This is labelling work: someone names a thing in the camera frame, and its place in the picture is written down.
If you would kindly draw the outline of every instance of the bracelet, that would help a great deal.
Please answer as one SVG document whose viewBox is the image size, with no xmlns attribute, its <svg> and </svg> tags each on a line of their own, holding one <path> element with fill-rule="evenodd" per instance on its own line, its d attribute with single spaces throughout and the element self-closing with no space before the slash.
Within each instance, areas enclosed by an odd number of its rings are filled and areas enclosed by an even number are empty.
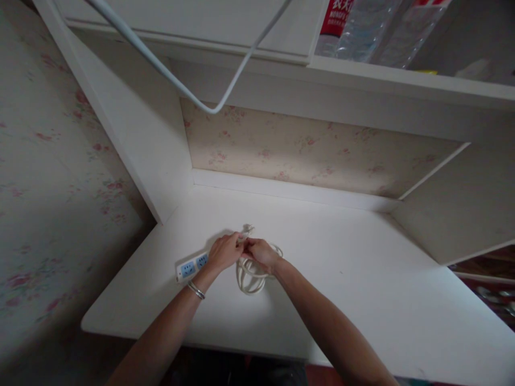
<svg viewBox="0 0 515 386">
<path fill-rule="evenodd" d="M 195 292 L 195 295 L 197 295 L 201 300 L 205 299 L 205 294 L 200 289 L 198 289 L 191 280 L 188 282 L 188 287 L 190 290 Z"/>
</svg>

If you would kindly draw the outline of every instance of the floral wallpaper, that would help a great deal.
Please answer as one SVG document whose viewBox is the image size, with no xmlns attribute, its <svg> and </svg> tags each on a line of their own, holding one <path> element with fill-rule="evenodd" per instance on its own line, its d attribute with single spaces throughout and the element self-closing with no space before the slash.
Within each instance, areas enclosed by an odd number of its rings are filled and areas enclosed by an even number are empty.
<svg viewBox="0 0 515 386">
<path fill-rule="evenodd" d="M 181 99 L 194 168 L 399 198 L 461 143 Z"/>
<path fill-rule="evenodd" d="M 4 366 L 79 320 L 155 221 L 42 20 L 0 6 Z"/>
</svg>

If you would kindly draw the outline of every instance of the white desk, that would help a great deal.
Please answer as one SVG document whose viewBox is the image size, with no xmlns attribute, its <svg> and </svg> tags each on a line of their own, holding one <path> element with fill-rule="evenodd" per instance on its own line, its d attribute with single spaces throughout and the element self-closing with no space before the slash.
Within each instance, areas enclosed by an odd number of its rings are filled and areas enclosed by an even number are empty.
<svg viewBox="0 0 515 386">
<path fill-rule="evenodd" d="M 349 316 L 394 375 L 515 383 L 515 334 L 389 216 L 197 185 L 105 289 L 83 329 L 138 338 L 181 288 L 176 261 L 245 223 Z M 209 289 L 185 344 L 329 364 L 278 283 L 246 296 L 234 268 Z"/>
</svg>

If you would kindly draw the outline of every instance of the power strip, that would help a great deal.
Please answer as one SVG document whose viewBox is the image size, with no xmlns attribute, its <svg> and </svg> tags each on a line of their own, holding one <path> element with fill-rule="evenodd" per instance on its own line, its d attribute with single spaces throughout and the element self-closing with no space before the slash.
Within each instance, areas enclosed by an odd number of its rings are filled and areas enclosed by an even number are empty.
<svg viewBox="0 0 515 386">
<path fill-rule="evenodd" d="M 185 280 L 191 280 L 205 264 L 208 262 L 208 253 L 203 252 L 190 260 L 181 263 L 176 269 L 177 283 L 182 283 Z"/>
</svg>

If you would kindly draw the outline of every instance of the water bottle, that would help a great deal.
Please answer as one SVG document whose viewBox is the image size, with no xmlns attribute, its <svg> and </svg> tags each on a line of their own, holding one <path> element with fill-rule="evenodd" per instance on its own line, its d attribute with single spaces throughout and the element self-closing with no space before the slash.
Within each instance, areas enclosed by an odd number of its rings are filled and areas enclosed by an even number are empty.
<svg viewBox="0 0 515 386">
<path fill-rule="evenodd" d="M 338 59 L 368 63 L 402 0 L 355 0 L 336 51 Z"/>
<path fill-rule="evenodd" d="M 378 64 L 405 69 L 442 18 L 452 0 L 416 0 L 386 43 Z"/>
<path fill-rule="evenodd" d="M 315 55 L 334 57 L 354 0 L 330 0 Z"/>
</svg>

